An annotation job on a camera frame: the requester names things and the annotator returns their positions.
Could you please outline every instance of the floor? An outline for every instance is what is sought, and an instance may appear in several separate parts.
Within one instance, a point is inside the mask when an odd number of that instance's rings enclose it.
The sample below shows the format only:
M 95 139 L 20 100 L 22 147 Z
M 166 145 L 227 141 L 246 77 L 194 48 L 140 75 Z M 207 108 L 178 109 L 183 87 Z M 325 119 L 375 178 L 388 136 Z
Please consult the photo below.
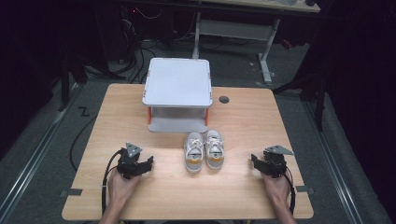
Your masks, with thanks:
M 285 49 L 273 45 L 268 64 L 274 73 L 273 82 L 265 83 L 257 53 L 263 43 L 227 39 L 221 45 L 202 42 L 200 58 L 210 62 L 212 85 L 274 89 L 290 82 L 309 45 Z M 146 41 L 142 53 L 136 53 L 141 73 L 134 80 L 144 82 L 149 59 L 156 57 L 190 58 L 190 41 L 172 46 Z M 110 62 L 117 70 L 123 64 Z M 19 140 L 0 162 L 2 188 L 0 223 L 87 223 L 62 218 L 64 193 L 73 182 L 75 170 L 88 142 L 94 118 L 100 109 L 106 88 L 111 83 L 126 83 L 137 73 L 134 67 L 121 73 L 126 77 L 114 80 L 89 75 L 85 85 L 71 79 L 72 101 L 64 111 L 60 84 L 54 97 L 32 118 Z M 291 145 L 296 152 L 315 214 L 299 223 L 391 223 L 377 201 L 370 182 L 361 170 L 332 109 L 329 97 L 323 114 L 323 132 L 313 123 L 315 102 L 302 102 L 299 90 L 276 95 Z M 275 223 L 257 220 L 255 223 Z

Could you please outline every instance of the hand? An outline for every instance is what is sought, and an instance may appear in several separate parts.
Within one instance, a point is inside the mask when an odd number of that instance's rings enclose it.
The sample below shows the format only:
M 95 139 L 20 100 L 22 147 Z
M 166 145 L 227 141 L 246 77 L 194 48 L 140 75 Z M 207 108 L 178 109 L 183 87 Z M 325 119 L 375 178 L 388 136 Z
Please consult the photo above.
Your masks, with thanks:
M 279 178 L 272 178 L 270 175 L 262 173 L 265 190 L 280 224 L 294 224 L 297 223 L 288 206 L 288 197 L 290 195 L 290 185 L 285 176 Z
M 136 188 L 142 175 L 133 176 L 132 179 L 125 179 L 116 169 L 113 169 L 111 176 L 107 181 L 110 202 L 127 201 Z
M 125 179 L 117 169 L 111 172 L 110 178 L 107 181 L 110 202 L 99 222 L 100 224 L 119 223 L 123 206 L 131 198 L 141 177 L 142 175 L 137 175 L 132 177 L 132 179 Z
M 290 185 L 285 176 L 272 178 L 270 175 L 262 173 L 262 179 L 264 180 L 267 195 L 272 203 L 287 202 L 290 195 Z

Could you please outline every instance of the shoe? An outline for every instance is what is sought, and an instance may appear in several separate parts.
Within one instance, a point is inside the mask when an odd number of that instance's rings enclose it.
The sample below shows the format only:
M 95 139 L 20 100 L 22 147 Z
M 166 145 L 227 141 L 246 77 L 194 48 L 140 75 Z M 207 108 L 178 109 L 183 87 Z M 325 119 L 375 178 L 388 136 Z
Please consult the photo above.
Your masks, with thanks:
M 191 173 L 197 173 L 202 168 L 204 160 L 204 141 L 200 133 L 189 133 L 184 141 L 186 152 L 186 167 Z
M 218 170 L 224 163 L 224 147 L 220 133 L 208 130 L 205 133 L 206 161 L 210 169 Z

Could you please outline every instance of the black cable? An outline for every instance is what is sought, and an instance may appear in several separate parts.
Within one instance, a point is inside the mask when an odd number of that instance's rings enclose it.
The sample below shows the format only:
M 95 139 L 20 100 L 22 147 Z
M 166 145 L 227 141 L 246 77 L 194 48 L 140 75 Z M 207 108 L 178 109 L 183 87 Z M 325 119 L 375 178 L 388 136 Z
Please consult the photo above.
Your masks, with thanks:
M 117 151 L 116 153 L 114 153 L 114 155 L 111 157 L 110 161 L 109 161 L 108 164 L 107 164 L 107 168 L 106 168 L 106 171 L 105 171 L 105 176 L 103 177 L 103 182 L 102 182 L 102 214 L 103 214 L 103 213 L 105 212 L 105 210 L 106 210 L 107 176 L 108 176 L 108 173 L 109 173 L 112 169 L 114 169 L 115 167 L 117 167 L 117 166 L 111 168 L 111 170 L 109 170 L 109 168 L 110 168 L 111 162 L 113 162 L 114 158 L 115 158 L 117 155 L 121 154 L 121 152 L 122 152 L 122 149 L 118 150 L 118 151 Z
M 128 76 L 128 83 L 132 83 L 131 80 L 131 76 L 134 74 L 134 72 L 136 71 L 136 67 L 138 67 L 138 65 L 136 64 L 134 67 L 134 71 L 131 72 L 131 75 Z
M 291 193 L 291 198 L 290 198 L 290 212 L 293 215 L 294 213 L 294 206 L 295 206 L 295 202 L 296 202 L 296 192 L 294 190 L 294 186 L 293 186 L 293 176 L 291 175 L 291 171 L 289 169 L 288 166 L 286 166 L 286 169 L 289 170 L 289 174 L 290 174 L 290 178 L 291 180 L 288 178 L 288 176 L 283 173 L 279 167 L 276 166 L 276 164 L 270 159 L 268 158 L 268 160 L 275 166 L 275 168 L 279 171 L 280 174 L 282 174 L 283 176 L 285 176 L 286 180 L 288 181 L 289 185 L 290 185 L 290 193 Z
M 190 39 L 192 39 L 193 37 L 194 37 L 194 35 L 190 36 L 188 38 L 184 38 L 184 39 L 177 39 L 177 40 L 174 40 L 173 43 L 176 45 L 179 45 L 181 47 L 192 46 L 192 45 L 194 45 L 194 40 L 190 40 Z
M 143 80 L 145 79 L 145 76 L 148 74 L 149 71 L 147 71 L 145 74 L 143 74 L 142 78 L 140 79 L 140 84 L 143 84 Z
M 70 164 L 72 165 L 72 167 L 73 167 L 73 169 L 74 169 L 75 171 L 77 171 L 77 166 L 76 166 L 76 165 L 74 164 L 74 162 L 73 162 L 73 148 L 74 148 L 74 145 L 76 144 L 77 140 L 78 140 L 79 137 L 81 136 L 82 132 L 84 132 L 84 130 L 87 129 L 88 125 L 90 125 L 97 117 L 98 117 L 97 115 L 96 115 L 95 117 L 93 117 L 93 118 L 90 120 L 90 122 L 88 122 L 88 123 L 81 129 L 81 131 L 79 131 L 78 135 L 76 136 L 76 138 L 75 138 L 74 141 L 73 141 L 72 146 L 70 147 L 70 150 L 69 150 L 69 160 L 70 160 Z
M 142 71 L 142 69 L 143 69 L 143 67 L 144 67 L 144 65 L 145 65 L 145 57 L 144 57 L 144 55 L 143 55 L 143 50 L 140 48 L 140 55 L 141 55 L 141 57 L 142 57 L 142 65 L 139 67 L 139 70 L 137 71 L 137 73 L 136 73 L 136 75 L 134 75 L 134 78 L 132 78 L 132 80 L 131 81 L 128 81 L 128 83 L 134 83 L 134 80 L 137 78 L 137 77 L 139 77 L 139 74 L 140 74 L 140 72 Z
M 290 198 L 290 212 L 293 215 L 294 213 L 294 206 L 296 204 L 296 192 L 294 190 L 294 186 L 292 184 L 292 177 L 291 180 L 288 178 L 288 176 L 286 174 L 282 174 L 283 176 L 285 176 L 286 180 L 288 180 L 289 185 L 290 185 L 290 193 L 291 193 L 291 198 Z
M 157 57 L 157 55 L 152 50 L 150 50 L 150 49 L 143 49 L 143 50 L 150 52 L 154 56 L 154 58 Z
M 224 38 L 223 42 L 229 45 L 236 45 L 236 46 L 245 46 L 259 42 L 259 40 L 248 39 L 248 40 L 244 40 L 243 43 L 238 43 L 235 41 L 235 39 L 237 38 Z
M 191 29 L 192 29 L 192 27 L 193 27 L 193 25 L 194 25 L 195 16 L 196 16 L 196 12 L 194 12 L 194 13 L 192 14 L 192 19 L 191 19 L 190 27 L 189 27 L 189 30 L 187 30 L 186 34 L 184 34 L 183 36 L 181 36 L 181 37 L 179 37 L 179 38 L 177 38 L 177 39 L 174 39 L 174 41 L 183 40 L 183 39 L 188 39 L 188 38 L 191 38 L 191 37 L 194 37 L 194 36 L 195 36 L 195 35 L 187 36 L 187 35 L 190 33 L 190 31 L 191 31 Z
M 213 37 L 212 40 L 209 38 L 209 39 L 208 39 L 208 40 L 209 40 L 208 42 L 209 42 L 209 44 L 210 44 L 210 42 L 216 43 L 215 41 L 213 41 L 213 40 L 216 40 L 216 39 L 219 39 L 219 42 L 218 42 L 218 45 L 215 46 L 214 48 L 206 48 L 206 47 L 204 47 L 204 46 L 202 45 L 202 44 L 204 44 L 203 41 L 201 41 L 201 42 L 199 43 L 199 46 L 200 46 L 202 49 L 209 49 L 209 50 L 218 49 L 218 48 L 220 48 L 220 47 L 223 45 L 223 38 L 222 38 L 222 37 L 218 37 L 218 38 Z
M 136 38 L 135 38 L 135 36 L 134 36 L 134 38 L 131 39 L 131 42 L 135 42 L 135 40 L 136 40 Z M 128 49 L 127 49 L 127 51 L 129 52 L 130 50 L 133 50 L 134 47 L 135 47 L 134 44 L 130 44 L 129 47 L 128 47 Z M 123 67 L 123 68 L 121 68 L 121 69 L 119 69 L 119 70 L 110 71 L 110 72 L 113 73 L 113 74 L 115 74 L 115 75 L 118 75 L 118 74 L 120 74 L 120 73 L 126 72 L 126 71 L 128 71 L 128 70 L 130 70 L 131 68 L 134 67 L 135 61 L 136 61 L 136 59 L 135 59 L 134 55 L 132 55 L 130 61 L 128 62 L 128 64 L 127 64 L 125 67 Z M 88 72 L 89 74 L 92 74 L 92 75 L 95 75 L 95 76 L 104 76 L 104 75 L 105 75 L 105 74 L 103 74 L 103 73 L 101 73 L 101 72 L 92 71 L 92 70 L 89 69 L 87 66 L 85 66 L 84 69 L 85 69 L 85 71 Z
M 151 41 L 154 42 L 154 45 L 153 46 L 149 46 L 149 47 L 144 47 L 144 49 L 154 49 L 155 47 L 157 47 L 158 40 L 150 40 L 150 41 L 145 41 L 145 42 L 151 42 Z

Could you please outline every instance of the shoelace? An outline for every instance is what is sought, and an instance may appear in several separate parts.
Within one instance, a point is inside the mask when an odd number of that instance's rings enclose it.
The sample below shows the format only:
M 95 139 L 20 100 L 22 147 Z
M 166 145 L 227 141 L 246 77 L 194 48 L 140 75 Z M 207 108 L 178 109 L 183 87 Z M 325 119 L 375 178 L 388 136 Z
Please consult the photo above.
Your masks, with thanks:
M 191 139 L 190 145 L 191 145 L 191 149 L 195 147 L 199 149 L 202 147 L 202 142 L 199 139 Z
M 217 147 L 218 149 L 221 149 L 223 145 L 223 142 L 220 142 L 220 140 L 215 137 L 209 137 L 209 141 L 206 143 L 209 145 L 209 148 Z

